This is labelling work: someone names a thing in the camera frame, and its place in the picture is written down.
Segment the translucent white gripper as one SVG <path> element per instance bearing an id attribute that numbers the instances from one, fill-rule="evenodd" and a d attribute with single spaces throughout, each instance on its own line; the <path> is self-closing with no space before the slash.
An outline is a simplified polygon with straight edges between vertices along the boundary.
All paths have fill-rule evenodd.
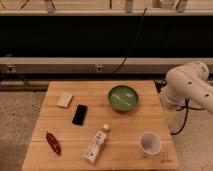
<path id="1" fill-rule="evenodd" d="M 174 96 L 168 96 L 165 92 L 161 92 L 159 94 L 159 98 L 163 109 L 164 122 L 167 125 L 170 125 L 177 114 L 176 110 L 182 104 L 182 99 Z"/>

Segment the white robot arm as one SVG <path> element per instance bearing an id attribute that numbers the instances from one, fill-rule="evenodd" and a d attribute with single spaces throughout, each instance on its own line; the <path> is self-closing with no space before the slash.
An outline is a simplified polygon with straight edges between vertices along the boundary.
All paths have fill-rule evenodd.
<path id="1" fill-rule="evenodd" d="M 193 61 L 170 69 L 167 85 L 159 93 L 164 122 L 169 125 L 176 110 L 189 98 L 213 115 L 213 87 L 206 80 L 209 69 L 202 61 Z"/>

